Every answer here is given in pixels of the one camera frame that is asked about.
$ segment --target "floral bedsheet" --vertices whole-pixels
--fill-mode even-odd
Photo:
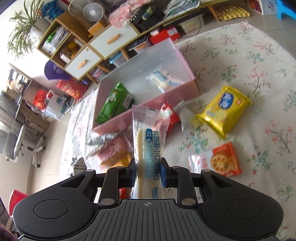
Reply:
[[[284,210],[276,237],[296,239],[296,60],[247,22],[211,30],[177,46],[202,92],[188,102],[195,113],[202,112],[223,85],[239,89],[253,104],[226,140],[205,125],[185,134],[177,124],[166,138],[163,156],[170,166],[189,168],[189,155],[232,141],[242,169],[233,179],[275,198]],[[91,134],[95,99],[94,91],[72,113],[62,154],[62,179],[68,177],[73,153],[87,150],[84,140]],[[87,158],[86,165],[99,171],[95,157]],[[165,195],[175,198],[174,188]]]

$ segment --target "purple cap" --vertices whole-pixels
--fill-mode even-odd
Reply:
[[[48,80],[70,80],[73,78],[51,60],[45,64],[44,74]]]

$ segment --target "potted plant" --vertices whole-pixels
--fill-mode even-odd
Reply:
[[[34,29],[41,34],[50,25],[39,14],[42,5],[42,0],[32,0],[31,3],[25,0],[24,10],[15,12],[15,15],[10,18],[16,26],[9,35],[8,53],[13,54],[16,59],[23,57],[26,53],[32,53],[36,39],[31,36],[30,31]]]

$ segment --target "hair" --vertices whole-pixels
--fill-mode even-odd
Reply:
[[[18,241],[18,239],[0,223],[0,241]]]

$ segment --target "red gift bag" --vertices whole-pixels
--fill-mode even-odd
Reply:
[[[47,95],[47,91],[45,90],[38,90],[34,100],[33,100],[33,105],[39,109],[39,110],[44,110],[47,103],[46,103],[46,95]]]
[[[59,80],[56,87],[72,96],[76,100],[80,99],[86,92],[89,85],[84,85],[75,80]]]

